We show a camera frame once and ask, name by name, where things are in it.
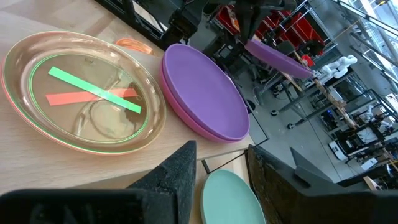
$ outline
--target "purple plate held by gripper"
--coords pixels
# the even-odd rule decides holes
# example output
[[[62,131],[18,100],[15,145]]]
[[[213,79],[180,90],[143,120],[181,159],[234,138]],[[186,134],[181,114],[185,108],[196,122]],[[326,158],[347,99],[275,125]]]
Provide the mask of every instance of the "purple plate held by gripper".
[[[310,78],[313,72],[287,55],[256,40],[248,40],[244,48],[262,62],[294,78]]]

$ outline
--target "green paper strip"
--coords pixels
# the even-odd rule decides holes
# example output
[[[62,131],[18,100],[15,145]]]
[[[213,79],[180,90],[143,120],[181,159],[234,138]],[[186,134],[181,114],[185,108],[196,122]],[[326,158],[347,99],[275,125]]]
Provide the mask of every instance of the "green paper strip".
[[[134,103],[131,103],[121,97],[118,97],[106,90],[103,90],[97,86],[94,86],[91,83],[88,83],[76,76],[73,76],[67,72],[64,72],[63,70],[52,67],[49,71],[49,75],[54,76],[55,78],[59,78],[62,81],[65,81],[71,85],[74,85],[78,88],[81,88],[82,90],[88,91],[96,96],[99,96],[101,98],[104,98],[105,100],[108,100],[116,105],[122,106],[124,108],[127,108],[129,110],[132,110],[138,114],[141,113],[141,107],[138,105],[135,105]]]

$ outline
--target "purple plate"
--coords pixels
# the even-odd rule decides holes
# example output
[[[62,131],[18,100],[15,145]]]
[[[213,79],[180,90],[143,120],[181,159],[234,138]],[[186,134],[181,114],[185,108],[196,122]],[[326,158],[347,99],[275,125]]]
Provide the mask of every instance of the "purple plate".
[[[244,48],[262,62],[294,78],[310,78],[313,74],[311,70],[305,68],[289,56],[256,40],[248,40]]]
[[[206,55],[182,44],[164,55],[164,76],[180,106],[210,133],[230,141],[249,132],[249,116],[233,82]]]

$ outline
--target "plate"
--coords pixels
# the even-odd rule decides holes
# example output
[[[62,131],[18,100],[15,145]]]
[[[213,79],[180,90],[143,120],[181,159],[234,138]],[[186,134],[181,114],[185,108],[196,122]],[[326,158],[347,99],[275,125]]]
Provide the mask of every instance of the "plate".
[[[164,75],[183,110],[219,138],[239,141],[249,132],[249,115],[231,79],[193,47],[173,44],[164,55]]]
[[[236,174],[218,170],[209,175],[201,197],[202,220],[206,224],[265,224],[259,201]]]
[[[196,123],[185,111],[184,109],[179,105],[175,97],[173,96],[172,92],[170,91],[170,88],[167,86],[166,79],[164,77],[163,73],[163,66],[160,66],[160,86],[162,87],[163,94],[166,97],[166,100],[169,102],[170,106],[173,108],[175,113],[182,119],[182,121],[188,125],[190,128],[194,130],[194,132],[200,134],[201,136],[214,141],[214,142],[224,142],[224,143],[231,143],[234,141],[230,140],[225,140],[222,138],[219,138],[208,131],[206,131],[203,127],[201,127],[198,123]]]
[[[244,48],[262,62],[295,78],[310,78],[313,72],[287,55],[256,40],[248,40]]]
[[[149,72],[87,35],[26,37],[9,51],[1,81],[28,124],[79,151],[127,154],[150,144],[165,124],[165,101]]]

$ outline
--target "desk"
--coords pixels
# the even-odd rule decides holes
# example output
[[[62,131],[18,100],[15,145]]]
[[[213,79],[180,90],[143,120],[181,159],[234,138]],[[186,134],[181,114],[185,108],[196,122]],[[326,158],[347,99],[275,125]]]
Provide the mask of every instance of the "desk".
[[[132,37],[154,49],[158,57],[126,50],[153,76],[164,52],[94,1],[53,0],[0,2],[0,54],[20,39],[42,31],[70,30],[114,43]],[[34,187],[74,187],[153,169],[190,139],[197,141],[197,159],[246,149],[247,136],[234,144],[207,141],[167,108],[165,128],[145,149],[125,156],[95,156],[67,149],[34,131],[0,91],[0,194]]]

